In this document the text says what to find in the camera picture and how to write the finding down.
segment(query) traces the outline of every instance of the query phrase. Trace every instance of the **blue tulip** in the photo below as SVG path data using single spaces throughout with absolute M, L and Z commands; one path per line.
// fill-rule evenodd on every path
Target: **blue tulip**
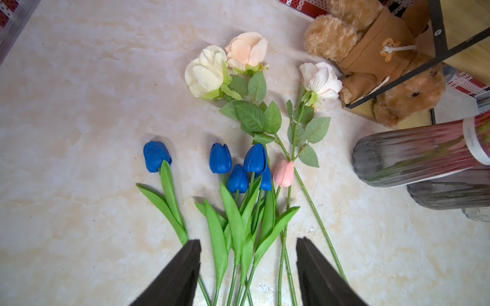
M 215 143 L 209 154 L 209 167 L 213 173 L 225 174 L 231 171 L 232 162 L 228 146 Z
M 245 156 L 244 168 L 248 172 L 262 173 L 267 168 L 267 151 L 261 143 L 253 145 Z
M 269 167 L 266 167 L 264 172 L 262 172 L 262 182 L 260 183 L 260 189 L 265 191 L 272 190 L 272 177 L 270 175 Z
M 143 147 L 143 155 L 145 156 L 147 169 L 151 173 L 158 172 L 163 161 L 167 161 L 169 165 L 172 165 L 172 157 L 170 157 L 167 147 L 165 147 L 162 142 L 150 141 L 145 144 Z
M 239 190 L 240 193 L 244 193 L 247 189 L 248 174 L 242 165 L 237 164 L 233 167 L 233 171 L 228 179 L 228 190 L 231 193 L 235 193 L 237 190 Z

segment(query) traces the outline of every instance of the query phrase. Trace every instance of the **brown jacket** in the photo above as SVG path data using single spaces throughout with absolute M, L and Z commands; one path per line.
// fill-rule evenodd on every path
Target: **brown jacket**
M 367 95 L 387 77 L 390 77 L 387 83 L 399 78 L 417 55 L 414 50 L 392 53 L 383 51 L 386 45 L 391 47 L 415 45 L 415 37 L 422 32 L 430 18 L 426 0 L 419 0 L 405 12 L 403 17 L 405 15 L 407 18 L 400 19 L 390 13 L 388 8 L 383 8 L 365 36 L 338 63 L 344 74 L 348 76 L 343 80 L 343 85 L 352 93 L 350 102 Z

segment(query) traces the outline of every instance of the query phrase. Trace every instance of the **white rose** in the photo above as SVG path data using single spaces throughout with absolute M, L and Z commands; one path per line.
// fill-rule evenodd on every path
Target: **white rose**
M 219 95 L 223 84 L 223 71 L 226 67 L 226 54 L 218 46 L 209 46 L 185 69 L 185 81 L 196 97 L 207 99 Z
M 335 100 L 342 89 L 342 81 L 337 79 L 331 65 L 322 62 L 316 65 L 305 63 L 299 67 L 303 75 L 303 85 L 306 91 L 315 92 L 322 100 Z
M 247 32 L 235 37 L 225 50 L 228 66 L 245 71 L 247 66 L 256 67 L 262 63 L 267 52 L 267 40 L 259 33 Z

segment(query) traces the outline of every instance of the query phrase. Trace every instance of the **table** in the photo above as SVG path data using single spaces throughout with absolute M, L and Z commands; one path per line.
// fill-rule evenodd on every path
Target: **table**
M 303 50 L 310 20 L 274 0 L 41 1 L 0 66 L 0 304 L 124 306 L 153 280 L 180 249 L 134 186 L 159 184 L 142 154 L 156 136 L 172 154 L 181 211 L 189 236 L 201 240 L 211 290 L 209 234 L 193 197 L 222 207 L 220 178 L 208 168 L 211 144 L 228 144 L 239 161 L 251 138 L 190 94 L 184 69 L 202 48 L 258 31 L 269 40 L 266 101 L 286 118 L 299 65 L 321 60 Z M 321 112 L 332 117 L 317 146 L 321 168 L 297 168 L 354 290 L 370 305 L 486 304 L 490 225 L 460 210 L 422 208 L 404 187 L 361 182 L 352 147 L 386 129 L 340 105 Z M 279 135 L 286 139 L 285 124 Z M 279 148 L 270 152 L 276 163 Z M 301 206 L 289 227 L 294 271 L 297 236 L 333 262 L 301 190 L 293 195 Z M 256 271 L 256 305 L 275 304 L 278 262 L 279 242 Z M 195 305 L 204 305 L 199 291 Z

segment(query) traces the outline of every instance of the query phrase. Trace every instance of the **brown teddy bear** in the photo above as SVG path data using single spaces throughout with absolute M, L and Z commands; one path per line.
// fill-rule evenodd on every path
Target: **brown teddy bear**
M 312 55 L 337 63 L 347 77 L 341 100 L 350 104 L 431 59 L 415 51 L 415 37 L 430 20 L 427 0 L 417 0 L 402 18 L 378 0 L 327 0 L 332 15 L 318 16 L 305 33 Z M 442 66 L 414 76 L 376 98 L 374 116 L 386 126 L 433 108 L 445 90 Z

